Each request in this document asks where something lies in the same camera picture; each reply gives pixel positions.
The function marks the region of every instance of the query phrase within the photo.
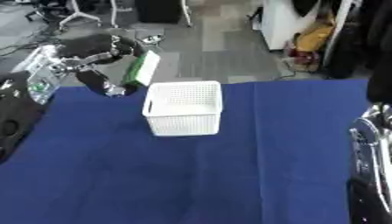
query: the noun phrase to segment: office chair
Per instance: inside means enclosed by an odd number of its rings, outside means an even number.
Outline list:
[[[50,3],[52,2],[57,2],[57,4],[51,6]],[[29,22],[33,21],[32,16],[37,15],[49,24],[55,19],[55,16],[52,14],[53,11],[57,11],[60,14],[69,13],[68,8],[66,7],[67,0],[32,0],[31,4],[34,11],[29,12],[24,16]]]
[[[66,24],[69,23],[71,20],[75,19],[75,18],[89,18],[92,20],[95,20],[98,22],[98,26],[102,25],[102,21],[99,17],[87,14],[85,12],[81,11],[81,8],[79,7],[78,1],[77,0],[72,0],[71,4],[73,6],[73,14],[67,18],[65,18],[64,20],[62,20],[61,22],[59,22],[59,30],[60,31],[64,31]]]

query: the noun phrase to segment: floor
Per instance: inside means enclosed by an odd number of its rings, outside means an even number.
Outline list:
[[[253,31],[246,15],[257,6],[258,0],[192,0],[194,26],[180,24],[140,24],[135,12],[122,13],[118,19],[121,30],[110,29],[109,12],[104,11],[103,27],[96,23],[78,20],[60,35],[62,39],[74,39],[96,32],[120,32],[130,38],[142,38],[151,34],[164,34],[161,45],[151,50],[162,57],[153,78],[160,81],[219,81],[239,83],[248,81],[273,81],[290,75],[275,53],[270,53],[259,31]],[[24,14],[31,6],[0,4],[0,48],[29,41],[32,33],[44,29],[39,19],[28,23]],[[29,51],[18,51],[0,58],[0,73],[10,71]],[[131,59],[123,59],[110,66],[99,67],[113,81],[120,81]],[[318,78],[299,73],[296,79]],[[76,79],[65,85],[76,86]]]

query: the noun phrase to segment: yellow bag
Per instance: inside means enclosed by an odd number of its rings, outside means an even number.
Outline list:
[[[330,12],[326,19],[317,19],[297,36],[295,40],[297,50],[306,53],[318,51],[331,36],[334,28],[335,19]]]

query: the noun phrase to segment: blue table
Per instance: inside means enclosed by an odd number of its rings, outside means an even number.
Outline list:
[[[363,80],[226,85],[218,135],[155,137],[144,91],[62,88],[0,166],[1,222],[346,224],[364,93]]]

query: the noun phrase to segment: white plastic basket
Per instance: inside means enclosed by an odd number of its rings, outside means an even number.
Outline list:
[[[202,136],[218,133],[222,109],[217,81],[166,82],[150,86],[143,115],[156,136]]]

